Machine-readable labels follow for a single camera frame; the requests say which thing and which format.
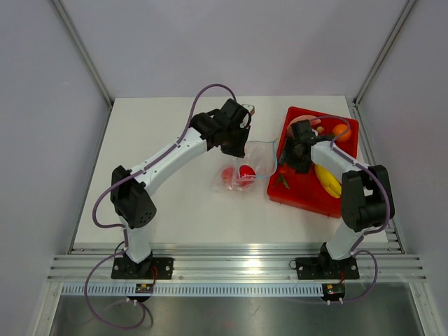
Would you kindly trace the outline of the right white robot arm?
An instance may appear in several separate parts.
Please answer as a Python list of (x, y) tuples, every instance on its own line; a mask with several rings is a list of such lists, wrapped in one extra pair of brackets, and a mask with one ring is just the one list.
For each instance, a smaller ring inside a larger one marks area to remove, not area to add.
[(341, 184), (342, 223), (333, 237), (322, 244), (316, 257), (298, 257), (295, 270), (300, 280), (359, 279), (355, 257), (368, 235), (381, 232), (395, 213), (387, 169), (369, 166), (344, 152), (338, 136), (319, 135), (310, 120), (294, 122), (282, 153), (297, 173), (319, 165)]

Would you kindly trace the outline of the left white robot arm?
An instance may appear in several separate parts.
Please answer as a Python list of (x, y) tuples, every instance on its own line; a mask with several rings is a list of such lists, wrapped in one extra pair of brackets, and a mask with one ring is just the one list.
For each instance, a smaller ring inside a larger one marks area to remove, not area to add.
[(191, 115), (181, 135), (147, 161), (131, 169), (119, 166), (113, 170), (111, 202), (125, 233), (124, 253), (113, 266), (114, 279), (156, 276), (147, 237), (157, 213), (151, 197), (171, 175), (212, 148), (243, 158), (254, 113), (254, 106), (228, 99), (221, 108)]

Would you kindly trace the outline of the clear zip top bag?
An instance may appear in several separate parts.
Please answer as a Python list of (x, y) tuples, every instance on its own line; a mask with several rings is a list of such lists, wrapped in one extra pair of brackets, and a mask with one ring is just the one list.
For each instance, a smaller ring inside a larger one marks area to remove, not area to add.
[[(262, 182), (269, 180), (278, 167), (276, 154), (277, 143), (278, 139), (273, 139), (271, 141), (247, 141), (245, 145), (245, 156), (243, 158), (229, 157), (224, 159), (224, 161), (218, 165), (216, 173), (211, 180), (211, 189), (217, 192), (246, 192), (257, 185), (260, 185)], [(237, 177), (241, 165), (251, 166), (256, 174), (255, 181), (245, 188), (237, 185)], [(221, 172), (226, 167), (235, 168), (233, 183), (229, 185), (224, 184), (221, 179)]]

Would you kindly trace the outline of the wrinkled red apple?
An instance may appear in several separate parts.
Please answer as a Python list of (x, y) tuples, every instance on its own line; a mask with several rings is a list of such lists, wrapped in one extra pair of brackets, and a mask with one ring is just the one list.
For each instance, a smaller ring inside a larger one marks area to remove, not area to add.
[(226, 167), (222, 170), (220, 177), (224, 184), (232, 184), (233, 179), (235, 177), (235, 168), (234, 167)]

